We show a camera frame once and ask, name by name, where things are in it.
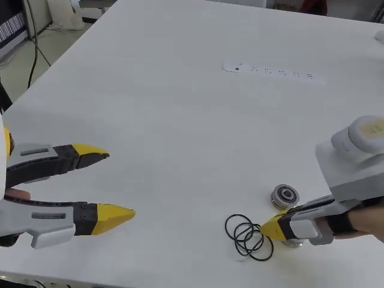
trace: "white table surface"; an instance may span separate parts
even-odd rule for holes
[[[382,287],[366,237],[239,261],[226,217],[256,222],[272,189],[328,194],[315,144],[382,115],[384,46],[372,23],[202,1],[121,0],[6,112],[18,142],[90,143],[111,157],[46,182],[35,199],[115,203],[136,217],[43,250],[25,235],[2,274],[124,287]],[[224,59],[305,70],[312,85],[222,71]]]

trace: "white plastic casing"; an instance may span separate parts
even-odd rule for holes
[[[384,153],[384,118],[363,116],[332,136],[332,145],[339,155],[360,163]]]

